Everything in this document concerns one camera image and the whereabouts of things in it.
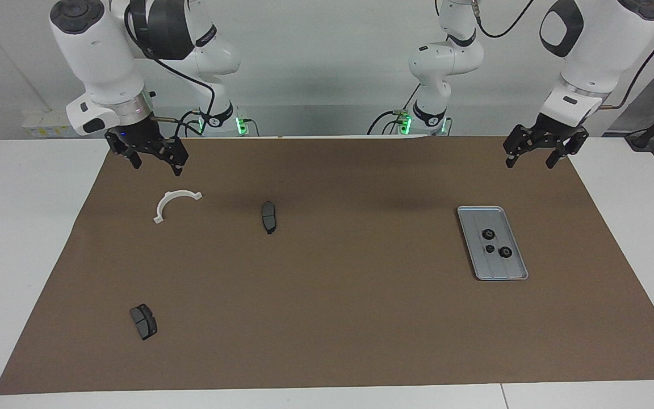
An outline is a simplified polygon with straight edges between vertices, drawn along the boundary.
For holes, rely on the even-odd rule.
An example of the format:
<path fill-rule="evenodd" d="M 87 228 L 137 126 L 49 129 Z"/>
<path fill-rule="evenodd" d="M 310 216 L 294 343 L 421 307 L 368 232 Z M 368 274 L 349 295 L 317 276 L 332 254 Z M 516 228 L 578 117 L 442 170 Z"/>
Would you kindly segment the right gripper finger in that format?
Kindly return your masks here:
<path fill-rule="evenodd" d="M 111 148 L 112 153 L 126 158 L 135 170 L 140 168 L 142 165 L 142 160 L 137 151 L 132 147 L 128 147 L 125 145 L 125 143 L 119 140 L 116 133 L 106 132 L 106 140 L 109 144 L 109 147 Z"/>
<path fill-rule="evenodd" d="M 157 158 L 171 166 L 175 176 L 180 176 L 188 160 L 188 153 L 180 139 L 163 139 Z"/>

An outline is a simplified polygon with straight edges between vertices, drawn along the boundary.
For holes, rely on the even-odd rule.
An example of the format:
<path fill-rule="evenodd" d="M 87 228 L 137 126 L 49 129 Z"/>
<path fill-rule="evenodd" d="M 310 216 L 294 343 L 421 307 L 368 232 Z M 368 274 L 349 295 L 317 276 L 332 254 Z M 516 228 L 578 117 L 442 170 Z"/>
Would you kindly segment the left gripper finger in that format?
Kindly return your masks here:
<path fill-rule="evenodd" d="M 554 150 L 547 157 L 547 167 L 553 169 L 566 156 L 576 155 L 588 136 L 587 131 L 577 131 L 566 141 L 556 140 Z"/>
<path fill-rule="evenodd" d="M 505 164 L 507 168 L 514 168 L 519 156 L 532 151 L 531 143 L 532 129 L 525 126 L 515 126 L 503 142 L 506 152 Z"/>

